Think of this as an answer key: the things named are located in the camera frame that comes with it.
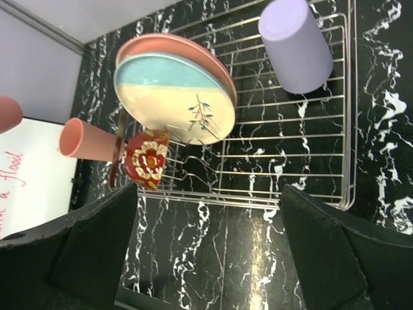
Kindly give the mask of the pink plastic cup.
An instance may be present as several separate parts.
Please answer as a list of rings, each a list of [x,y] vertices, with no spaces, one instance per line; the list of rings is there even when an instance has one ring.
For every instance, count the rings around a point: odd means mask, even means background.
[[[79,118],[69,119],[59,139],[60,153],[80,160],[112,161],[117,137]]]

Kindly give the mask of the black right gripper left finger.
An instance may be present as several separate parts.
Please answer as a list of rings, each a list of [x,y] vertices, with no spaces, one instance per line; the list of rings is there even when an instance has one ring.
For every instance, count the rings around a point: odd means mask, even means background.
[[[1,309],[111,309],[134,226],[127,184],[1,240]]]

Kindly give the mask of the red floral ceramic bowl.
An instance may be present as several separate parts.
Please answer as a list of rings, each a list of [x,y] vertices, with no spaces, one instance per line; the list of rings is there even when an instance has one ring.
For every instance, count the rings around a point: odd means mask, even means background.
[[[129,139],[124,169],[132,181],[148,190],[157,190],[165,168],[168,139],[168,131],[149,129]]]

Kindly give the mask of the blue and cream plate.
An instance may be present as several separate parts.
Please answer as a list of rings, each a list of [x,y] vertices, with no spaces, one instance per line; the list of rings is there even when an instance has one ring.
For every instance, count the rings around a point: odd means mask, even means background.
[[[170,138],[180,143],[217,143],[236,122],[223,85],[180,56],[149,52],[128,57],[115,69],[114,89],[136,121],[147,129],[169,130]]]

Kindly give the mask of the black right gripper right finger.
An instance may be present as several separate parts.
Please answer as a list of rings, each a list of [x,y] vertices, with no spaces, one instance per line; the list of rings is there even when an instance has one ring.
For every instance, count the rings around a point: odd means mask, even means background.
[[[280,203],[308,309],[412,309],[412,236],[286,185]]]

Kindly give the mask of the lavender plastic cup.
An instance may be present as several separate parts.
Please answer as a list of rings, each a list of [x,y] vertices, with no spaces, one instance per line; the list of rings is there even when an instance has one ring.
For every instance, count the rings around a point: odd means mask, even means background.
[[[278,83],[287,92],[313,92],[330,77],[333,56],[306,1],[270,2],[258,30]]]

